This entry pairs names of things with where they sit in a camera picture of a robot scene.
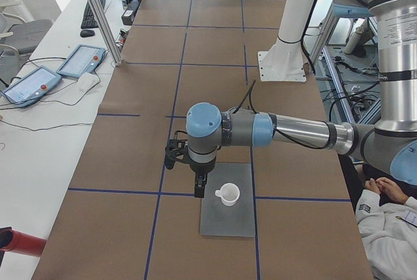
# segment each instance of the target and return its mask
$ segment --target white cup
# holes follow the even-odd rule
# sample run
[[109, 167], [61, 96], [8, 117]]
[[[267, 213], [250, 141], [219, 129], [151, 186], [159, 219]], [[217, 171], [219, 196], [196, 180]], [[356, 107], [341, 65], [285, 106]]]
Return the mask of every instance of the white cup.
[[233, 206], [240, 197], [240, 190], [235, 184], [230, 182], [222, 185], [220, 190], [214, 192], [215, 196], [222, 199], [222, 203], [226, 206]]

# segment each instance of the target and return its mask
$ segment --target brown table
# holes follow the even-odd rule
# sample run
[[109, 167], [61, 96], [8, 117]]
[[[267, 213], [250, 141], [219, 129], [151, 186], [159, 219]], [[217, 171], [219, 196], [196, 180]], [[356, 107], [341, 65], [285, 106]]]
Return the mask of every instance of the brown table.
[[[193, 173], [163, 167], [190, 106], [229, 109], [259, 80], [284, 5], [143, 0], [33, 279], [371, 279], [335, 152], [219, 151], [253, 167], [255, 238], [201, 236]], [[255, 107], [326, 119], [307, 79], [258, 81]]]

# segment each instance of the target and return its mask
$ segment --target tablet device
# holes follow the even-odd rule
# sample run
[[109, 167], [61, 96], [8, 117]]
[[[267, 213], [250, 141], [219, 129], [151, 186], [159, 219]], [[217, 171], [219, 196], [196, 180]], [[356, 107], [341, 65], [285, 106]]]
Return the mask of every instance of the tablet device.
[[49, 68], [39, 66], [2, 93], [15, 107], [25, 107], [39, 101], [61, 78]]
[[86, 44], [78, 45], [57, 73], [62, 76], [79, 78], [84, 73], [91, 73], [103, 61], [106, 49]]

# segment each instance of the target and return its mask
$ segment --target red cylinder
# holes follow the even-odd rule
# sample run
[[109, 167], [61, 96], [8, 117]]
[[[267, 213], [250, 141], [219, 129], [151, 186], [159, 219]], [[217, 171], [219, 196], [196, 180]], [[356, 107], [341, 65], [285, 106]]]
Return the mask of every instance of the red cylinder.
[[45, 239], [11, 229], [0, 231], [0, 236], [3, 240], [0, 244], [0, 251], [40, 257], [46, 244]]

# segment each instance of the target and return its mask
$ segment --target white table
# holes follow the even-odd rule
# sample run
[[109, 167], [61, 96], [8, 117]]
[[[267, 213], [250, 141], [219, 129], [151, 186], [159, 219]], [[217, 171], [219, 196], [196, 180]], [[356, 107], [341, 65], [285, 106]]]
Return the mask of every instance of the white table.
[[[79, 36], [86, 0], [71, 0], [53, 27], [32, 54], [39, 57], [67, 57], [78, 44], [106, 48], [99, 29], [89, 38]], [[128, 30], [121, 21], [121, 0], [106, 0], [106, 18], [116, 38], [120, 28]], [[62, 61], [36, 62], [56, 70]], [[25, 65], [20, 77], [35, 68]], [[36, 103], [27, 109], [0, 111], [3, 120], [32, 129], [62, 124], [93, 123], [103, 99], [114, 64], [108, 55], [96, 70], [101, 82], [75, 106], [59, 103]], [[58, 90], [73, 80], [64, 79]], [[73, 84], [43, 100], [76, 102], [83, 93]], [[66, 189], [72, 178], [91, 126], [73, 126], [48, 131], [30, 132], [0, 122], [0, 227], [11, 226], [41, 238], [48, 238]], [[39, 259], [15, 253], [5, 253], [0, 279], [30, 279]]]

